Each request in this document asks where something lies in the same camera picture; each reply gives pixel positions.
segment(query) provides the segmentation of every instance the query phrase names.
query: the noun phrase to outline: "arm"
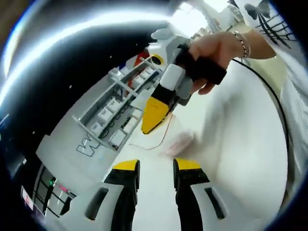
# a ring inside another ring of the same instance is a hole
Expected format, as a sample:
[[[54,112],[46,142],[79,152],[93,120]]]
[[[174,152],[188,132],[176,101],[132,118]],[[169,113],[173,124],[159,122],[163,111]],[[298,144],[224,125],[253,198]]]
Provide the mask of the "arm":
[[[276,56],[276,52],[273,48],[266,42],[262,35],[257,31],[251,30],[248,33],[243,34],[247,39],[247,45],[250,46],[250,56],[252,59],[269,59]]]

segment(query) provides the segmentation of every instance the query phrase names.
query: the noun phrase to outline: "black pattern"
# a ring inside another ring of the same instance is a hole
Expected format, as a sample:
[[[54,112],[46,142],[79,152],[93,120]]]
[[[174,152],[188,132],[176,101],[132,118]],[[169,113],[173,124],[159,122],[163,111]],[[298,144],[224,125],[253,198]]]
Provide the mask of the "black pattern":
[[[256,26],[256,28],[261,27],[262,32],[264,35],[266,35],[274,44],[277,46],[282,43],[284,46],[287,48],[291,49],[291,47],[285,42],[285,41],[296,41],[294,39],[293,32],[290,30],[289,26],[287,23],[282,20],[281,22],[270,26],[269,22],[276,18],[279,17],[279,15],[270,15],[270,2],[269,0],[262,0],[260,4],[255,7],[251,4],[246,4],[245,9],[247,13],[249,14],[250,17],[254,20],[259,20],[260,25]]]

